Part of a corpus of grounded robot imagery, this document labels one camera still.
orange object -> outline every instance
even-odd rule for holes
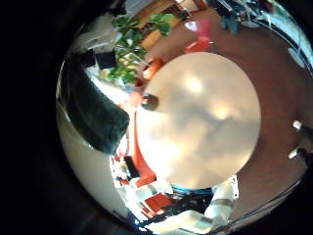
[[[128,185],[129,184],[129,181],[127,179],[121,179],[120,180],[120,184],[121,185]]]
[[[197,41],[185,47],[185,53],[194,53],[206,51],[210,46],[210,39],[208,37],[200,37]]]
[[[154,58],[149,62],[149,65],[143,70],[143,77],[146,80],[154,78],[156,72],[164,65],[162,58]]]
[[[171,200],[162,194],[156,194],[145,200],[145,206],[153,213],[163,213],[162,208],[172,205]]]
[[[138,92],[134,92],[134,99],[137,100],[138,99],[138,94],[135,94]],[[127,105],[119,105],[124,111],[126,111],[127,113],[131,113],[128,109],[131,107],[130,104]],[[136,169],[138,170],[138,173],[140,175],[140,178],[136,181],[136,186],[137,187],[141,187],[143,185],[146,184],[150,184],[152,182],[154,182],[157,178],[157,176],[155,175],[155,173],[149,168],[149,166],[146,164],[144,157],[139,149],[138,146],[138,140],[137,140],[137,123],[136,123],[136,112],[134,112],[134,129],[132,133],[132,135],[134,135],[134,141],[133,143],[129,143],[129,144],[133,144],[133,153],[130,154],[133,164],[135,165]],[[116,157],[115,159],[118,160],[120,157],[123,157],[124,154],[122,153],[122,151],[120,151],[119,149],[117,149],[116,151]]]
[[[149,211],[148,208],[142,208],[142,214],[145,215],[148,218],[152,218],[152,217],[157,215],[156,213],[154,213],[152,211]]]

person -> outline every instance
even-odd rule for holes
[[[221,17],[221,27],[229,28],[231,33],[238,33],[237,14],[233,7],[224,0],[218,0],[212,4],[214,4],[216,12]]]

white table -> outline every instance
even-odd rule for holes
[[[145,92],[159,104],[138,109],[138,143],[156,177],[208,188],[246,164],[259,135],[260,107],[235,63],[212,53],[186,54],[162,67]]]

floor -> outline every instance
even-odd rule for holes
[[[288,154],[299,144],[312,149],[291,125],[295,119],[313,125],[313,79],[288,54],[289,45],[267,29],[240,26],[239,33],[232,34],[220,27],[220,18],[212,9],[193,12],[190,20],[201,18],[209,18],[212,23],[211,39],[216,50],[208,51],[232,60],[246,72],[261,107],[258,143],[238,172],[240,198],[233,213],[236,219],[281,194],[305,172],[302,160],[289,160]],[[168,62],[182,55],[184,47],[195,39],[179,23],[150,50],[147,58],[162,57]]]

green leaves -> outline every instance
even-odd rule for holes
[[[169,21],[173,17],[172,14],[162,13],[151,15],[149,23],[152,26],[149,31],[159,30],[163,36],[170,34],[172,28]],[[110,69],[105,79],[117,86],[135,83],[137,71],[132,68],[138,66],[147,54],[147,51],[140,45],[143,36],[138,27],[139,23],[139,20],[129,19],[126,16],[119,16],[113,21],[113,25],[121,36],[118,38],[114,49],[117,65]]]
[[[169,35],[172,32],[172,28],[169,24],[169,21],[174,18],[172,14],[153,14],[150,17],[149,23],[152,23],[153,26],[150,30],[159,30],[160,34],[163,36]]]
[[[110,70],[106,79],[115,85],[121,85],[120,81],[122,81],[124,84],[134,83],[136,80],[136,75],[137,71],[135,69],[128,68],[124,64],[118,64],[117,67]]]

